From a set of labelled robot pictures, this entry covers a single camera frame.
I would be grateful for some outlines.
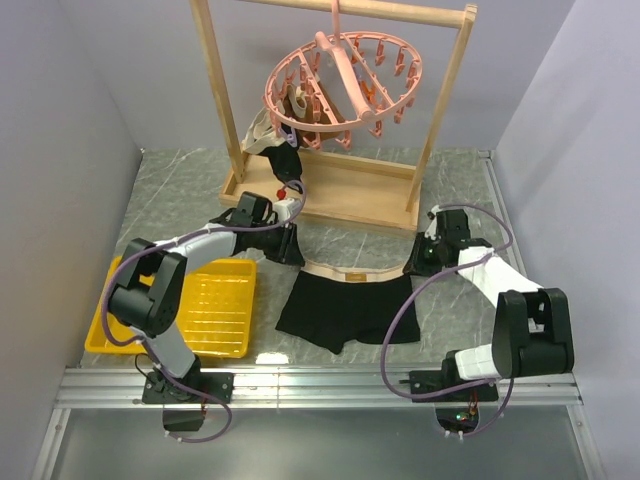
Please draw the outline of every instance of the beige waistband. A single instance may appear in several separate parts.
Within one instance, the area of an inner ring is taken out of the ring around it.
[[[404,265],[386,269],[332,267],[331,265],[324,265],[307,260],[302,271],[336,282],[374,283],[386,282],[401,277],[403,275],[403,268]]]

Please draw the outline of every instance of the gray marble surface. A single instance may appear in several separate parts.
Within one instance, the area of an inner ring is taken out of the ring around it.
[[[353,149],[351,154],[415,164],[418,149]],[[485,164],[475,150],[438,150],[428,164],[422,185],[420,229],[435,204],[469,202],[491,210],[492,196]],[[223,208],[218,192],[229,169],[224,149],[146,151],[116,246],[121,254],[136,237],[171,238],[201,227]],[[494,245],[503,242],[500,228],[490,218],[469,212],[474,236]],[[309,260],[345,267],[385,268],[404,264],[413,241],[357,230],[299,223],[300,248]],[[207,360],[220,363],[289,363],[327,365],[372,363],[380,347],[348,343],[340,355],[305,340],[275,330],[280,312],[295,281],[297,270],[273,264],[257,251],[245,254],[258,262],[249,352],[243,359]],[[424,279],[413,279],[414,287]],[[417,300],[422,338],[419,343],[392,346],[391,363],[440,362],[451,349],[491,341],[495,311],[471,284],[452,276],[428,288]],[[84,366],[129,364],[127,356],[85,353]]]

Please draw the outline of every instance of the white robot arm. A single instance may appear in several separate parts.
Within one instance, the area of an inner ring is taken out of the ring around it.
[[[430,214],[431,225],[418,233],[405,272],[432,276],[445,267],[475,262],[494,252],[482,238],[471,238],[461,209]],[[452,351],[459,382],[570,372],[574,354],[566,295],[527,279],[493,254],[458,274],[496,308],[492,343]]]
[[[129,243],[123,262],[145,249],[176,245],[142,256],[123,269],[108,301],[108,311],[145,344],[157,369],[162,366],[162,372],[155,372],[159,380],[163,373],[187,386],[201,386],[199,359],[187,347],[175,323],[184,276],[247,248],[262,250],[267,259],[278,263],[304,266],[296,225],[284,224],[300,208],[298,199],[271,203],[265,197],[244,193],[236,208],[200,229],[208,234],[183,243],[178,238],[158,242],[136,239]],[[151,286],[143,284],[141,276],[153,276]]]

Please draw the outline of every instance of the wooden clothes rack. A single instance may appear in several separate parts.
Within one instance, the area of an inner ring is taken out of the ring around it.
[[[331,0],[241,1],[331,11]],[[243,152],[238,142],[209,0],[190,2],[231,159],[231,170],[220,192],[220,202],[223,205],[235,205],[245,191],[275,200],[276,191],[282,185],[271,172],[268,160]],[[302,212],[304,217],[412,236],[418,228],[422,177],[442,125],[475,22],[477,7],[468,4],[464,10],[447,10],[377,0],[340,0],[340,13],[458,30],[431,125],[415,167],[337,153],[300,150],[304,171],[302,179],[308,191],[307,204]]]

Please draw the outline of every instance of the aluminum frame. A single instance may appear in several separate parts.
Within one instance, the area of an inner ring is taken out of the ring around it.
[[[493,169],[493,152],[481,155],[485,177],[496,213],[511,226]],[[507,251],[511,264],[526,275],[517,242]],[[439,370],[438,364],[390,365],[387,370],[394,385],[408,377],[410,370]],[[315,366],[237,366],[204,369],[207,372],[231,371],[235,377],[232,408],[434,408],[442,403],[414,404],[392,395],[380,378],[377,365]],[[133,368],[68,368],[62,378],[54,409],[38,456],[32,480],[51,478],[60,445],[72,409],[160,409],[162,405],[143,405],[142,377]],[[508,381],[498,384],[498,405],[504,397]],[[447,404],[465,406],[464,404]],[[572,374],[548,375],[516,379],[510,406],[564,405],[571,421],[580,455],[589,480],[606,475],[589,429],[582,397]],[[199,405],[172,405],[191,409]]]

